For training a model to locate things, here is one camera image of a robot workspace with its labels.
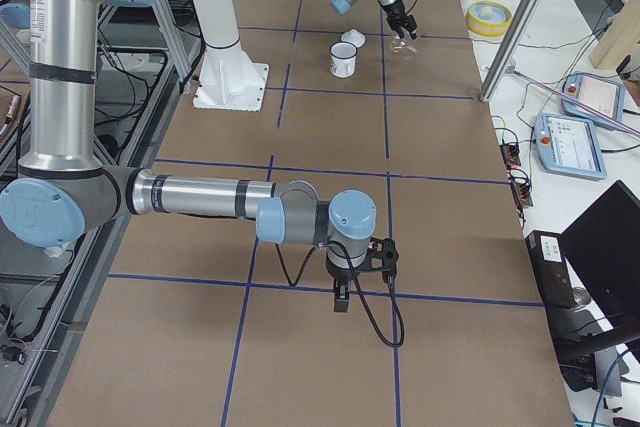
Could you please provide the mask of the clear plastic funnel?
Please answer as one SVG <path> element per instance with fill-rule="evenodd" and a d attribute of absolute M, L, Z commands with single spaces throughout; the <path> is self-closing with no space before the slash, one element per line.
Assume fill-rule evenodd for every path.
<path fill-rule="evenodd" d="M 401 38 L 395 35 L 391 41 L 390 51 L 396 56 L 412 56 L 415 55 L 418 50 L 415 45 L 406 38 Z"/>

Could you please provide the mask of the white cup lid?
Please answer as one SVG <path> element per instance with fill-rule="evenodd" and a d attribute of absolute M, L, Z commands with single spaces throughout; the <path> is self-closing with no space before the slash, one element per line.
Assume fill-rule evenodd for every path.
<path fill-rule="evenodd" d="M 341 40 L 354 45 L 357 49 L 360 49 L 366 43 L 366 35 L 357 29 L 351 29 L 341 35 Z"/>

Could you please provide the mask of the white enamel cup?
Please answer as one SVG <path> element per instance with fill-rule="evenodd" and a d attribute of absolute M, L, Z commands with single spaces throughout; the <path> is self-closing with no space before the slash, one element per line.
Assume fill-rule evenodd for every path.
<path fill-rule="evenodd" d="M 330 47 L 330 73 L 337 78 L 348 78 L 355 73 L 357 47 L 345 41 Z"/>

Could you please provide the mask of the yellow tape roll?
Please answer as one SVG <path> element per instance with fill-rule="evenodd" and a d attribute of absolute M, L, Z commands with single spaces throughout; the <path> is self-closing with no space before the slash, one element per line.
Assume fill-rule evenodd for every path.
<path fill-rule="evenodd" d="M 478 1 L 469 5 L 465 20 L 469 31 L 483 37 L 501 37 L 509 28 L 512 12 L 494 1 Z"/>

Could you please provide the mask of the brown cardboard table mat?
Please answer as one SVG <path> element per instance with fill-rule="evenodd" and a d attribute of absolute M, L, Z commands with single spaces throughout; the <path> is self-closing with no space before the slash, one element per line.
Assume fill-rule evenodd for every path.
<path fill-rule="evenodd" d="M 166 181 L 277 182 L 253 222 L 132 218 L 51 426 L 568 426 L 459 0 L 414 54 L 376 0 L 233 0 L 257 112 L 176 108 Z"/>

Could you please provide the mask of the upper orange circuit board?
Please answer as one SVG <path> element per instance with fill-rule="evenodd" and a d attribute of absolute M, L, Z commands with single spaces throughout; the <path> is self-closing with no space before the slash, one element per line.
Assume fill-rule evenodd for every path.
<path fill-rule="evenodd" d="M 502 143 L 500 145 L 501 155 L 507 168 L 521 166 L 520 147 L 517 142 Z"/>

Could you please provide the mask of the orange circuit board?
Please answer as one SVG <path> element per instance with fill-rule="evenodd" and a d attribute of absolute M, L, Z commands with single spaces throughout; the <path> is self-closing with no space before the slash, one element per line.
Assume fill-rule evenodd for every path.
<path fill-rule="evenodd" d="M 517 142 L 502 143 L 500 145 L 501 155 L 507 168 L 521 166 L 520 147 Z"/>
<path fill-rule="evenodd" d="M 525 209 L 533 206 L 529 181 L 524 178 L 515 178 L 511 181 L 511 190 L 518 208 Z"/>

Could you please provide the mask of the lower orange circuit board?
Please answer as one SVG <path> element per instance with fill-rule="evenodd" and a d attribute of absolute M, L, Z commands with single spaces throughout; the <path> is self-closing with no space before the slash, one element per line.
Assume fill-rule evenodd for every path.
<path fill-rule="evenodd" d="M 511 181 L 511 190 L 518 208 L 525 209 L 533 206 L 529 181 L 524 178 L 515 178 Z"/>

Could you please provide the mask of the near teach pendant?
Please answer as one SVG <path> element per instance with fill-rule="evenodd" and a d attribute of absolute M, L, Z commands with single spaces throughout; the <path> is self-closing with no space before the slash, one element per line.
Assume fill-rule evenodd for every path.
<path fill-rule="evenodd" d="M 534 137 L 545 170 L 591 180 L 607 177 L 592 121 L 540 113 L 534 123 Z"/>

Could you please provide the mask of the teach pendant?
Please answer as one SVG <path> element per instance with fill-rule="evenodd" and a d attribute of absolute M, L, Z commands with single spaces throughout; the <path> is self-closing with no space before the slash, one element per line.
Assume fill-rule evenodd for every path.
<path fill-rule="evenodd" d="M 545 170 L 591 180 L 607 177 L 592 121 L 540 113 L 534 123 L 534 137 Z"/>
<path fill-rule="evenodd" d="M 622 120 L 624 95 L 619 83 L 595 74 L 577 72 L 565 80 L 563 92 L 599 111 L 609 120 Z"/>

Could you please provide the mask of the black computer box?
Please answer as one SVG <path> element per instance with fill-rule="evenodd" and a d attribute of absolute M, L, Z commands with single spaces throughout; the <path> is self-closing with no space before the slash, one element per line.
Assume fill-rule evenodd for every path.
<path fill-rule="evenodd" d="M 559 235 L 533 230 L 525 242 L 544 305 L 561 309 L 573 308 L 575 300 Z"/>

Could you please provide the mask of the wooden beam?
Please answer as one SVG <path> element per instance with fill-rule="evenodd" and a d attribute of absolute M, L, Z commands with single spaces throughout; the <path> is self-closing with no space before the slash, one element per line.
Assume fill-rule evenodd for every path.
<path fill-rule="evenodd" d="M 596 69 L 615 70 L 639 42 L 640 0 L 629 0 L 589 55 Z"/>

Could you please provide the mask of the black laptop monitor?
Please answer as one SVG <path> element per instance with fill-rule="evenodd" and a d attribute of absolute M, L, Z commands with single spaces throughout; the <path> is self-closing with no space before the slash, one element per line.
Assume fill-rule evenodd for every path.
<path fill-rule="evenodd" d="M 615 181 L 560 236 L 561 250 L 607 316 L 639 318 L 639 199 Z"/>

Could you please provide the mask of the aluminium frame post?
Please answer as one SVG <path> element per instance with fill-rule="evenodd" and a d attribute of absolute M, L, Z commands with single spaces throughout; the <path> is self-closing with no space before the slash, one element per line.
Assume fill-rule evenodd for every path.
<path fill-rule="evenodd" d="M 498 48 L 480 89 L 480 101 L 490 101 L 502 76 L 507 71 L 509 61 L 517 49 L 527 24 L 531 20 L 539 2 L 540 0 L 521 0 L 519 2 L 511 24 L 506 31 L 504 39 Z"/>

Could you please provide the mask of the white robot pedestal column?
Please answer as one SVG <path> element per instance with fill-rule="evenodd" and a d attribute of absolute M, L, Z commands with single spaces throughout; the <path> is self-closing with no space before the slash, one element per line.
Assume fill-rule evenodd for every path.
<path fill-rule="evenodd" d="M 232 0 L 193 3 L 206 47 L 194 107 L 260 110 L 269 66 L 252 62 L 243 50 Z"/>

